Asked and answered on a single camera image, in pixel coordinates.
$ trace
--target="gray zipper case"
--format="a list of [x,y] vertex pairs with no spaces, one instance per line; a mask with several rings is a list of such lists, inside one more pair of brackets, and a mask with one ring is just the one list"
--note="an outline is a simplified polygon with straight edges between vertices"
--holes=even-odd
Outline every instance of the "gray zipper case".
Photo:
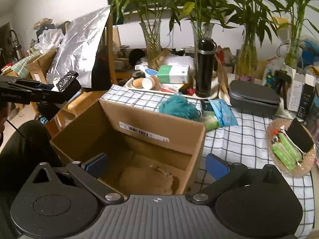
[[234,80],[229,86],[232,107],[248,110],[255,115],[273,115],[279,108],[280,97],[270,87]]

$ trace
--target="black water bottle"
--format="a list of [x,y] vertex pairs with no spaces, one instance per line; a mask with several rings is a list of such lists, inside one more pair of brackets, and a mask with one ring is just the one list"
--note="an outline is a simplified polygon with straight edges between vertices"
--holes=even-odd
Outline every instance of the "black water bottle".
[[196,95],[206,98],[211,95],[212,75],[214,70],[214,53],[217,44],[211,38],[200,38],[198,41],[198,61],[196,76]]

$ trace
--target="woven basket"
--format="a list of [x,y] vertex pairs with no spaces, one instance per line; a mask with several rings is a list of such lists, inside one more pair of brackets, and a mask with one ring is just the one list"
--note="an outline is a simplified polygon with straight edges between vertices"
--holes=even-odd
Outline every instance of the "woven basket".
[[[266,130],[266,136],[267,136],[267,148],[268,148],[268,154],[272,161],[275,163],[275,165],[286,175],[290,177],[300,178],[304,175],[308,174],[314,165],[315,157],[316,157],[316,150],[313,147],[309,152],[307,152],[305,155],[303,155],[303,161],[300,163],[300,165],[296,165],[295,168],[290,171],[283,163],[282,161],[273,153],[272,151],[272,134],[275,130],[280,130],[281,126],[285,126],[285,128],[288,128],[291,124],[290,120],[285,119],[276,119],[272,123],[270,123]],[[310,132],[305,128],[307,133],[312,139],[312,136]]]

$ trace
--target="blue plastic bag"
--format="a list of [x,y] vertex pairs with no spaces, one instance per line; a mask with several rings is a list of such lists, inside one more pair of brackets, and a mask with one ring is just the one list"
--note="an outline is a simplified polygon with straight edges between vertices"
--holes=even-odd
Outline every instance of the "blue plastic bag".
[[208,100],[211,106],[213,107],[213,110],[218,119],[220,127],[238,125],[238,122],[234,114],[232,113],[229,106],[224,100],[221,100],[221,99],[215,99],[215,100],[208,99]]

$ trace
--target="black pants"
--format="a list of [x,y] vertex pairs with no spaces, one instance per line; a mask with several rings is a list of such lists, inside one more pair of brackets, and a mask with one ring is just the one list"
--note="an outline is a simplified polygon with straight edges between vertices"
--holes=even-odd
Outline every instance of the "black pants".
[[10,206],[40,162],[61,167],[50,146],[50,134],[38,120],[24,123],[18,130],[30,141],[15,132],[0,153],[0,238],[15,238],[10,218]]

